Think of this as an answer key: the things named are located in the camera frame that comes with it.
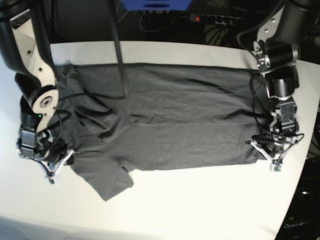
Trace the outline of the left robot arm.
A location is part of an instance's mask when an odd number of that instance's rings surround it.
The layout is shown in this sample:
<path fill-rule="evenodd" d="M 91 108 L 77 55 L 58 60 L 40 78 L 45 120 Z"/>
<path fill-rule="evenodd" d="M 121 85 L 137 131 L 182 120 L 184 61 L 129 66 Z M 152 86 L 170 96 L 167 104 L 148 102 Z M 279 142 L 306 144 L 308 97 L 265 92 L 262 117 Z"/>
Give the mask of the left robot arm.
<path fill-rule="evenodd" d="M 299 133 L 293 100 L 299 87 L 296 62 L 301 57 L 300 44 L 319 13 L 318 0 L 279 0 L 261 22 L 236 36 L 246 50 L 242 37 L 256 32 L 251 55 L 256 60 L 260 86 L 266 89 L 272 121 L 268 127 L 261 126 L 264 133 L 252 136 L 249 143 L 273 166 L 280 166 L 289 149 L 304 137 Z"/>

